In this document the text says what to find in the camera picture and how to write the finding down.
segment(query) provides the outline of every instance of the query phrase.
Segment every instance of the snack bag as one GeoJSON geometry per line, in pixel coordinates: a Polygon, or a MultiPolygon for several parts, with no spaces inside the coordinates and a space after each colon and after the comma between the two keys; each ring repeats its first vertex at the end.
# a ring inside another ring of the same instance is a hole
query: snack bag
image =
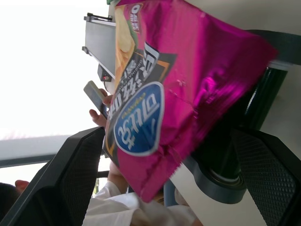
{"type": "Polygon", "coordinates": [[[183,0],[121,0],[115,19],[103,149],[149,202],[276,51],[183,0]]]}

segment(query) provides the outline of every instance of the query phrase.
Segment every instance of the textured plastic panel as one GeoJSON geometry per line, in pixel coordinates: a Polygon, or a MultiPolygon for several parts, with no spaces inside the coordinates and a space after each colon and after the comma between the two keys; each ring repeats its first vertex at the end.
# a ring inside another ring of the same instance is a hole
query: textured plastic panel
{"type": "Polygon", "coordinates": [[[62,179],[62,194],[75,226],[82,225],[95,186],[103,142],[98,137],[83,140],[62,179]]]}
{"type": "Polygon", "coordinates": [[[246,133],[233,139],[255,204],[268,226],[278,226],[296,193],[295,178],[260,139],[246,133]]]}

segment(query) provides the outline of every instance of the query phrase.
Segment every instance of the white shirt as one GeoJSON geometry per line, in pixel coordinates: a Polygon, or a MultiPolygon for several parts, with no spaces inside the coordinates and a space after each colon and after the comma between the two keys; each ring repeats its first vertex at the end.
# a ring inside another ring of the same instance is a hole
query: white shirt
{"type": "Polygon", "coordinates": [[[91,198],[83,226],[191,226],[196,219],[188,206],[165,207],[143,202],[135,193],[121,194],[110,181],[91,198]]]}

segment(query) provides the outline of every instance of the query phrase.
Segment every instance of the person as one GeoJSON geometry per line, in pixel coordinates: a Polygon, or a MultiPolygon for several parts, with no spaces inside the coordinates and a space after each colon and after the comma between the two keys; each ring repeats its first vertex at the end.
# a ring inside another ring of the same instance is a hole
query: person
{"type": "MultiPolygon", "coordinates": [[[[109,105],[112,96],[101,89],[109,105]]],[[[106,119],[95,110],[89,111],[98,126],[105,126],[106,119]]],[[[18,180],[15,187],[0,183],[0,221],[24,191],[28,182],[18,180]]],[[[186,201],[174,192],[179,205],[163,206],[158,202],[143,202],[135,193],[126,193],[128,183],[116,165],[110,163],[106,185],[91,198],[83,226],[203,226],[186,201]]]]}

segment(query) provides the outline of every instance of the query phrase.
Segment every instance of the smartphone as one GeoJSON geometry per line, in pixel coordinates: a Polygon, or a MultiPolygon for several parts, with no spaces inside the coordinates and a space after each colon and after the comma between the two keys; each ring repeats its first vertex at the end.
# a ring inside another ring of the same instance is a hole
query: smartphone
{"type": "Polygon", "coordinates": [[[95,107],[100,111],[100,113],[108,119],[109,108],[103,103],[104,95],[99,90],[99,88],[95,85],[93,81],[87,83],[84,87],[84,92],[93,102],[95,107]]]}

